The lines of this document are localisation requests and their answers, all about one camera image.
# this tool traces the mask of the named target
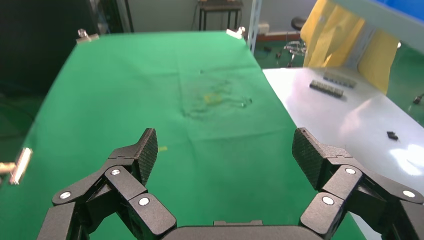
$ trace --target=wall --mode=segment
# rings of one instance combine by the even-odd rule
[[[262,0],[260,22],[270,24],[270,32],[292,31],[290,21],[308,16],[316,0]],[[243,0],[241,26],[248,27],[252,0]],[[129,0],[135,32],[173,32],[199,29],[197,0]],[[227,13],[209,13],[207,30],[227,28]]]
[[[317,0],[262,0],[260,23],[268,23],[270,32],[293,31],[294,17],[307,17]]]

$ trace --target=black electronic component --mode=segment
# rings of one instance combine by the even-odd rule
[[[341,98],[343,96],[343,90],[324,84],[317,80],[312,80],[312,82],[309,84],[309,87],[311,89],[316,89],[318,91],[329,94],[336,98]]]
[[[335,83],[344,87],[354,88],[356,86],[356,82],[350,79],[347,79],[342,76],[334,75],[331,73],[325,73],[322,79],[329,81],[331,83]]]
[[[398,140],[399,139],[399,137],[393,131],[388,131],[387,132],[387,137],[389,139],[393,139],[393,140]]]
[[[384,240],[424,240],[424,197],[419,192],[367,170],[346,150],[318,142],[305,128],[295,131],[292,153],[319,193],[299,226],[255,220],[177,228],[175,217],[145,187],[157,152],[151,128],[136,144],[115,149],[99,171],[53,197],[37,240],[88,240],[112,213],[139,240],[327,240],[348,211]]]

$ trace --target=white table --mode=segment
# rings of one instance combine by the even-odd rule
[[[264,69],[269,84],[297,127],[307,128],[321,143],[346,149],[367,169],[424,194],[424,128],[359,73],[330,71],[348,77],[354,88],[323,80],[323,68]],[[344,90],[342,98],[309,88],[312,80]],[[393,131],[398,141],[389,139]],[[368,240],[381,239],[357,215]]]

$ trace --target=table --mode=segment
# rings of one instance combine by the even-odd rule
[[[328,71],[356,82],[354,88],[322,80]],[[424,194],[424,128],[347,68],[280,68],[263,71],[297,127],[307,128],[323,144],[346,149],[367,169]],[[338,99],[309,88],[318,80],[344,90]],[[399,136],[387,137],[387,131]],[[353,216],[368,240],[380,239]]]
[[[239,12],[242,11],[243,2],[241,1],[228,1],[228,0],[209,0],[199,2],[199,31],[202,30],[202,16],[203,16],[203,30],[206,30],[206,16],[208,12],[228,12],[227,29],[230,29],[231,13],[235,12],[234,29],[238,26]]]
[[[243,40],[113,34],[76,46],[49,91],[22,184],[0,189],[1,238],[35,239],[57,191],[149,127],[161,151],[147,188],[179,226],[296,225],[316,194],[292,157],[296,126]],[[134,239],[116,214],[91,236]],[[334,239],[363,237],[348,216]]]

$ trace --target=white joint screw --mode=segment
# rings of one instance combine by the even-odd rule
[[[64,192],[64,193],[62,193],[61,195],[60,195],[60,199],[67,199],[67,198],[69,198],[71,196],[71,192],[70,191],[66,191],[66,192]]]
[[[344,169],[346,171],[346,173],[348,174],[356,174],[357,172],[355,170],[353,170],[352,168],[346,168]]]
[[[407,197],[410,197],[410,198],[415,197],[415,194],[411,191],[408,191],[408,190],[403,191],[403,194]]]
[[[140,206],[146,206],[147,204],[149,204],[149,199],[147,197],[143,197],[142,199],[140,199],[140,201],[138,201],[138,204]]]
[[[110,172],[110,174],[112,175],[118,175],[121,171],[119,171],[119,169],[114,169]]]
[[[334,200],[329,198],[328,196],[323,197],[322,201],[327,205],[333,205],[334,204]]]

